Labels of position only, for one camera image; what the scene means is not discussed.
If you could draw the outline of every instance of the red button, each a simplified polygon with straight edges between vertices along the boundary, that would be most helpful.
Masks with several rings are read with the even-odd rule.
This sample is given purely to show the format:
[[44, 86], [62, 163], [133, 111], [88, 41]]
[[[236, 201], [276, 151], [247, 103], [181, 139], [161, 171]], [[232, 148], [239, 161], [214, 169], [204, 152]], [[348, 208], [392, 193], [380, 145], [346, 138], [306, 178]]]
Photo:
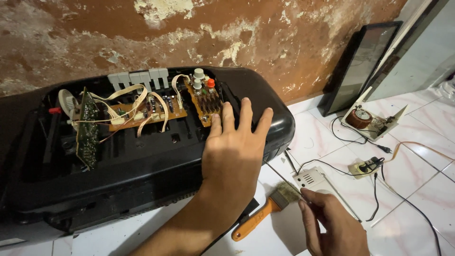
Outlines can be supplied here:
[[210, 79], [207, 81], [207, 87], [209, 87], [209, 88], [215, 87], [215, 80], [213, 80], [213, 79], [210, 78]]
[[49, 114], [55, 114], [55, 113], [61, 114], [61, 108], [49, 108]]

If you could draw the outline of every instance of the power plug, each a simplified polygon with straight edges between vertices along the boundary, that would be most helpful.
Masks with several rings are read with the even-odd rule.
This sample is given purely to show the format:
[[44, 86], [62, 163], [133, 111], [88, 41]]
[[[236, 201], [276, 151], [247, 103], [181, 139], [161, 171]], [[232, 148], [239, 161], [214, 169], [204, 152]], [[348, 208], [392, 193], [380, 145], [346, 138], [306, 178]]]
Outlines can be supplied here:
[[375, 174], [379, 171], [379, 167], [383, 164], [383, 158], [378, 159], [377, 157], [372, 157], [370, 160], [352, 164], [348, 166], [349, 172], [351, 172], [354, 178], [361, 179], [365, 176]]

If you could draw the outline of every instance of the connector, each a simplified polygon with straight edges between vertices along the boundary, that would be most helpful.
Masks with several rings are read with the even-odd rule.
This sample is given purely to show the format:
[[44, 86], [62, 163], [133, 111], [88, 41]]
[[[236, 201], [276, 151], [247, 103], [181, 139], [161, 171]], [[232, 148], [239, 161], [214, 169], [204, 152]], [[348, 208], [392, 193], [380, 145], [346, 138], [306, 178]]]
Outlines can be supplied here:
[[384, 147], [384, 146], [381, 146], [381, 145], [377, 145], [378, 148], [380, 148], [382, 151], [388, 153], [388, 154], [391, 154], [392, 153], [392, 150], [388, 147]]

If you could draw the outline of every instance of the brown painted wall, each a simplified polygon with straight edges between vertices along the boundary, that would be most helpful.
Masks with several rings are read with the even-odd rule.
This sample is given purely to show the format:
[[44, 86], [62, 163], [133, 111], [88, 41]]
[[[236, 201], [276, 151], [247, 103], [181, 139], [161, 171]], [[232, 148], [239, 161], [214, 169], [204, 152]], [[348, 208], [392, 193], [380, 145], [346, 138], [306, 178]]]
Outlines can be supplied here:
[[1, 0], [0, 96], [150, 67], [243, 66], [285, 101], [324, 87], [349, 37], [406, 0]]

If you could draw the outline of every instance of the green circuit board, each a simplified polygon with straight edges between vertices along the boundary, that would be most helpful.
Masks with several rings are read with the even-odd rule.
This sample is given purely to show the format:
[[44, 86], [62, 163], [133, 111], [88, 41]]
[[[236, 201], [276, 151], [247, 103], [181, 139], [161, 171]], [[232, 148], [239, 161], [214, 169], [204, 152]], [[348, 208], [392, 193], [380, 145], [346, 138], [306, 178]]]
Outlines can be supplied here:
[[[92, 95], [84, 88], [81, 102], [80, 121], [96, 121], [98, 107]], [[87, 166], [88, 170], [96, 167], [96, 153], [99, 144], [99, 126], [95, 123], [80, 122], [76, 136], [76, 155]]]

